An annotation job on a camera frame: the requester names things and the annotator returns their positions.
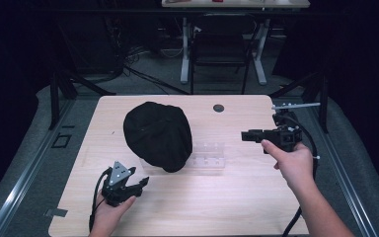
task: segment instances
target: wire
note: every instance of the wire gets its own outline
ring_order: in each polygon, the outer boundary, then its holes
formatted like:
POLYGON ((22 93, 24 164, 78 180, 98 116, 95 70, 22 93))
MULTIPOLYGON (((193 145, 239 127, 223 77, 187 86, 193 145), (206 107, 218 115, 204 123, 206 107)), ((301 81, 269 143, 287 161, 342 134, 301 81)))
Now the wire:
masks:
MULTIPOLYGON (((97 67, 93 66, 92 63, 90 63, 82 54, 82 52, 78 49, 78 47, 70 40, 70 38, 68 37, 68 35, 64 32, 64 30, 62 29, 62 27, 57 24, 57 27, 59 28, 61 34, 63 35, 64 37, 64 40, 66 41, 67 43, 67 46, 69 47, 69 49, 71 50, 71 53, 75 52, 76 55, 82 60, 83 63, 85 63, 90 69, 92 69, 94 72, 96 73, 99 73, 100 71, 98 70, 97 67)), ((101 78, 101 79, 97 79, 97 80, 89 80, 93 83, 101 83, 101 82, 107 82, 107 81, 112 81, 113 79, 115 79, 117 76, 121 75, 121 71, 122 71, 122 68, 118 68, 118 66, 116 67, 116 70, 112 73, 112 75, 108 76, 108 77, 105 77, 105 78, 101 78)))
POLYGON ((298 122, 294 118, 287 117, 287 116, 277 116, 277 117, 281 118, 281 119, 290 120, 290 121, 294 122, 296 125, 298 125, 298 127, 306 134, 308 140, 310 141, 310 144, 312 145, 312 155, 313 155, 313 157, 317 157, 318 156, 318 150, 316 148, 316 144, 315 144, 315 142, 314 142, 314 140, 312 138, 312 135, 310 134, 310 132, 300 122, 298 122))
POLYGON ((288 223, 287 227, 285 227, 284 233, 282 233, 283 237, 288 236, 288 233, 290 232, 294 224, 297 222, 298 218, 300 218, 301 212, 301 207, 298 207, 294 217, 291 219, 290 223, 288 223))
POLYGON ((155 86, 157 86, 159 89, 161 89, 164 93, 168 94, 163 88, 161 88, 160 86, 163 86, 163 87, 166 87, 166 88, 169 88, 169 89, 172 89, 172 90, 175 90, 177 92, 180 92, 184 95, 189 95, 190 93, 184 91, 184 90, 181 90, 177 87, 174 87, 174 86, 171 86, 167 83, 165 83, 164 81, 158 79, 158 78, 155 78, 153 76, 149 76, 147 74, 144 74, 142 72, 139 72, 139 71, 136 71, 134 70, 133 68, 127 66, 127 65, 124 65, 124 68, 127 69, 130 73, 142 78, 143 80, 146 80, 146 81, 149 81, 153 84, 155 84, 155 86))
MULTIPOLYGON (((177 21, 177 18, 174 18, 174 20, 175 20, 175 24, 177 25, 178 30, 180 31, 181 36, 183 37, 184 34, 183 34, 183 31, 181 30, 180 24, 179 24, 178 21, 177 21)), ((180 51, 179 51, 179 52, 177 52, 177 53, 175 53, 175 54, 173 54, 173 55, 168 55, 168 54, 166 53, 166 51, 168 51, 168 50, 172 50, 172 49, 160 49, 160 52, 162 53, 162 55, 164 55, 164 56, 166 56, 166 57, 170 57, 170 58, 172 58, 172 57, 179 56, 179 55, 183 52, 183 50, 184 50, 184 46, 182 46, 182 47, 180 48, 180 51)))
POLYGON ((101 174, 100 178, 98 179, 97 185, 95 186, 94 198, 92 200, 92 211, 91 211, 91 215, 89 216, 89 232, 91 232, 92 227, 94 226, 95 212, 97 211, 98 206, 100 206, 100 204, 105 200, 105 199, 103 199, 97 205, 98 188, 100 187, 100 183, 101 183, 101 180, 103 179, 103 177, 105 175, 110 174, 112 172, 112 170, 113 170, 113 168, 109 167, 106 171, 104 171, 103 174, 101 174))

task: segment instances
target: wooden table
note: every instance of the wooden table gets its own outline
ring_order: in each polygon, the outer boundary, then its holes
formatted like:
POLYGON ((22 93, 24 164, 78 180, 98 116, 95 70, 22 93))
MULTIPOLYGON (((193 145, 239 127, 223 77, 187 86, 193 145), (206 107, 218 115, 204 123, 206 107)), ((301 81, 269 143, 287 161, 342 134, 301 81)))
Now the wooden table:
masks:
MULTIPOLYGON (((299 10, 310 6, 309 0, 223 0, 223 2, 213 2, 212 0, 162 0, 165 8, 206 8, 223 9, 226 12, 243 12, 243 9, 253 8, 258 11, 272 8, 283 8, 299 10)), ((254 65, 257 71, 258 81, 261 85, 266 85, 264 68, 261 63, 261 56, 264 51, 269 19, 261 23, 257 38, 259 39, 257 51, 254 53, 254 65)), ((190 58, 188 49, 189 30, 187 19, 183 20, 183 65, 181 68, 181 83, 186 84, 189 78, 190 58)))
MULTIPOLYGON (((298 202, 274 160, 241 131, 275 128, 268 96, 110 96, 97 105, 58 208, 51 236, 87 236, 98 178, 114 161, 136 167, 127 185, 150 176, 143 195, 125 214, 118 236, 280 235, 298 202), (224 144, 224 168, 183 168, 177 173, 147 173, 125 143, 125 115, 146 101, 183 109, 193 143, 224 144), (221 113, 214 105, 224 106, 221 113)), ((302 218, 292 234, 307 234, 302 218)))

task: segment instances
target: table leg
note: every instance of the table leg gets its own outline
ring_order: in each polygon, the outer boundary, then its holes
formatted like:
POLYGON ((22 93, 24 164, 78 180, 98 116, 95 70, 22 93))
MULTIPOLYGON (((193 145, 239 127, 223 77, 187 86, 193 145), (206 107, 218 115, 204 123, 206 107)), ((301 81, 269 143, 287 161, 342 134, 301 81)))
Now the table leg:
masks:
POLYGON ((189 81, 190 58, 189 58, 189 36, 187 18, 183 18, 183 66, 181 68, 181 83, 187 84, 189 81))
POLYGON ((258 33, 260 42, 258 43, 258 50, 256 55, 254 55, 254 64, 255 69, 257 70, 258 80, 260 82, 260 85, 266 85, 266 78, 264 73, 264 68, 261 63, 261 55, 264 51, 264 45, 266 41, 267 32, 269 29, 269 19, 266 19, 264 23, 261 24, 260 31, 258 33))

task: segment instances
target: black cable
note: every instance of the black cable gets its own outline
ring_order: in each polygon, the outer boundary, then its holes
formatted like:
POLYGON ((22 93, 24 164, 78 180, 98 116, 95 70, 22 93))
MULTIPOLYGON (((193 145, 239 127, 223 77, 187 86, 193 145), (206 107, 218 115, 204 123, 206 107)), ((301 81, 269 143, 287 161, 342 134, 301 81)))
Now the black cable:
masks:
MULTIPOLYGON (((286 117, 286 116, 278 116, 279 118, 281 119, 287 119, 287 120, 290 120, 292 122, 294 122, 296 125, 298 125, 298 127, 304 132, 304 134, 306 134, 310 144, 312 145, 312 155, 313 155, 313 179, 316 178, 316 171, 317 171, 317 168, 318 168, 318 150, 316 148, 316 144, 312 138, 312 135, 310 134, 310 132, 300 123, 298 122, 296 119, 294 118, 291 118, 291 117, 286 117)), ((300 215, 302 213, 302 210, 301 210, 301 207, 298 207, 296 213, 294 214, 294 217, 291 219, 290 223, 288 223, 287 227, 285 227, 285 230, 284 232, 282 233, 282 237, 286 237, 288 236, 288 233, 290 232, 290 230, 292 229, 292 227, 294 226, 294 224, 297 222, 298 218, 300 218, 300 215)))
POLYGON ((103 174, 101 174, 100 178, 98 179, 97 185, 95 186, 94 199, 92 200, 92 211, 91 211, 91 215, 89 216, 89 232, 91 232, 92 227, 94 226, 95 212, 97 211, 98 206, 100 206, 100 204, 103 203, 103 201, 105 200, 103 199, 97 205, 97 195, 98 195, 98 189, 100 187, 101 180, 103 179, 105 175, 110 174, 112 170, 113 168, 109 167, 106 171, 104 171, 103 174))
MULTIPOLYGON (((64 32, 64 30, 62 29, 62 27, 57 24, 57 27, 58 29, 60 30, 61 34, 63 35, 63 38, 65 39, 65 42, 67 43, 67 46, 69 47, 69 50, 73 50, 76 55, 82 60, 83 63, 85 63, 89 68, 91 68, 94 72, 98 73, 99 71, 97 70, 97 68, 92 65, 92 63, 90 63, 88 61, 88 59, 86 59, 83 55, 82 55, 82 52, 76 47, 76 45, 69 39, 69 37, 67 36, 67 34, 64 32)), ((104 77, 104 78, 101 78, 101 79, 96 79, 96 80, 88 80, 94 84, 98 84, 98 83, 101 83, 101 82, 108 82, 108 81, 112 81, 113 79, 115 79, 116 77, 118 77, 119 75, 121 75, 121 72, 122 72, 122 68, 118 68, 116 67, 115 70, 113 71, 113 73, 107 77, 104 77)))
POLYGON ((142 72, 136 71, 136 70, 134 70, 133 68, 131 68, 129 66, 124 65, 124 68, 127 69, 128 71, 130 71, 130 73, 133 73, 134 75, 136 75, 136 76, 138 76, 138 77, 140 77, 140 78, 142 78, 142 79, 144 79, 146 81, 152 82, 155 85, 160 85, 160 86, 163 86, 163 87, 167 87, 167 88, 172 89, 174 91, 180 92, 180 93, 182 93, 184 95, 189 95, 190 94, 190 93, 188 93, 188 92, 186 92, 184 90, 181 90, 181 89, 179 89, 177 87, 171 86, 171 85, 165 83, 164 81, 162 81, 162 80, 160 80, 158 78, 155 78, 153 76, 149 76, 149 75, 146 75, 146 74, 144 74, 142 72))

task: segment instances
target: clear plastic container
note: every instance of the clear plastic container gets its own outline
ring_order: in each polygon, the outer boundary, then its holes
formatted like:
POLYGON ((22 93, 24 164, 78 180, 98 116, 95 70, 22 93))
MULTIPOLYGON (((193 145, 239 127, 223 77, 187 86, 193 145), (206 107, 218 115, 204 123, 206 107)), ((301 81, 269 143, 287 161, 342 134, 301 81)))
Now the clear plastic container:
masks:
MULTIPOLYGON (((224 157, 224 143, 219 142, 198 142, 192 144, 192 154, 187 160, 183 169, 172 174, 214 175, 211 171, 223 170, 226 166, 224 157)), ((155 167, 140 159, 140 163, 149 175, 171 174, 162 168, 155 167)))

